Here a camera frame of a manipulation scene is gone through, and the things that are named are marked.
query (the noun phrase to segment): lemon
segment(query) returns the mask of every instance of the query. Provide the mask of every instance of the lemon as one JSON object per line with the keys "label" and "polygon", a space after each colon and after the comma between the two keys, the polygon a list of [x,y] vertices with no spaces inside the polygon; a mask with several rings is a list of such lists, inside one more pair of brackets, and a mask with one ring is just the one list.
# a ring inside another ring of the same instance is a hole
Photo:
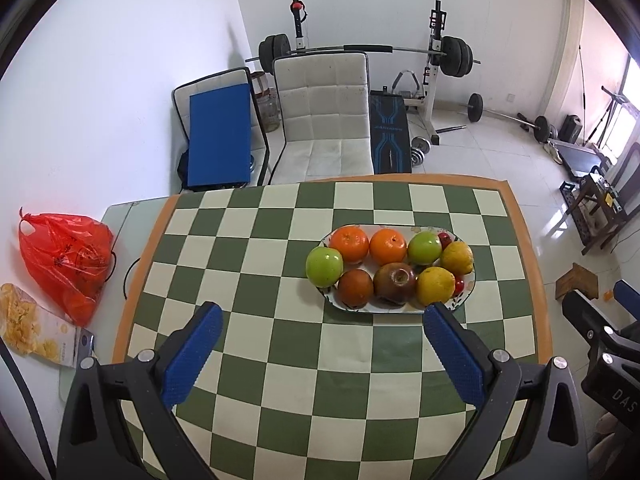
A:
{"label": "lemon", "polygon": [[474,254],[467,244],[458,240],[442,251],[440,265],[456,276],[464,276],[474,270]]}
{"label": "lemon", "polygon": [[418,276],[415,297],[427,306],[431,303],[449,301],[456,290],[456,279],[447,269],[429,267]]}

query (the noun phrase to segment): green apple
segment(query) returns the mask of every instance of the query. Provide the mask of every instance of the green apple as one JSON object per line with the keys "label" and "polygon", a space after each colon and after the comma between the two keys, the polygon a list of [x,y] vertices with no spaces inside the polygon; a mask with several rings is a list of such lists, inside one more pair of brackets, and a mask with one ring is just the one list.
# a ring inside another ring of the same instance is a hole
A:
{"label": "green apple", "polygon": [[318,288],[327,288],[342,275],[342,255],[329,247],[316,247],[306,257],[306,276]]}
{"label": "green apple", "polygon": [[422,231],[409,242],[407,255],[409,260],[418,265],[431,265],[442,253],[442,244],[438,235],[431,231]]}

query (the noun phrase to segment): green checkered square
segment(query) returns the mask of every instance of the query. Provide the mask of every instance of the green checkered square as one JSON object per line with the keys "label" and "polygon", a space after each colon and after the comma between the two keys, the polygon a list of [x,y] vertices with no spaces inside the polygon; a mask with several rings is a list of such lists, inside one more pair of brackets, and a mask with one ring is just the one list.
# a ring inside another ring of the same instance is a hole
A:
{"label": "green checkered square", "polygon": [[[384,471],[423,480],[473,417],[419,317],[346,312],[308,286],[306,256],[329,229],[374,218],[436,226],[467,241],[477,290],[454,317],[489,348],[536,362],[529,282],[498,192],[305,182],[184,194],[154,252],[127,358],[159,349],[194,305],[222,306],[214,352],[175,408],[220,478],[356,480]],[[149,455],[130,416],[136,447]],[[500,467],[509,437],[485,474]],[[165,478],[155,457],[143,460]]]}

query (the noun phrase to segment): red plastic bag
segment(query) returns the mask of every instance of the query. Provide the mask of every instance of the red plastic bag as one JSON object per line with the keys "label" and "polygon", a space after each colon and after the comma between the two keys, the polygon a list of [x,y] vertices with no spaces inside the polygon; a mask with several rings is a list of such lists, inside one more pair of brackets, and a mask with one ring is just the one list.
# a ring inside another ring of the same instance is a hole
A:
{"label": "red plastic bag", "polygon": [[[87,216],[22,214],[18,238],[29,274],[78,326],[94,315],[111,261],[113,234]],[[22,222],[35,231],[22,232]]]}

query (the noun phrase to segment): fruit platter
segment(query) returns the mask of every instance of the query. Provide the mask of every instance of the fruit platter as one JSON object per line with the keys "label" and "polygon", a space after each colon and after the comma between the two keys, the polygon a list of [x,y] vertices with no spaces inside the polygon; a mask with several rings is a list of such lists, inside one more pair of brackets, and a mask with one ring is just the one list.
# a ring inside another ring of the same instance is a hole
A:
{"label": "fruit platter", "polygon": [[476,283],[471,248],[430,226],[340,227],[308,254],[306,276],[335,307],[372,314],[456,310]]}

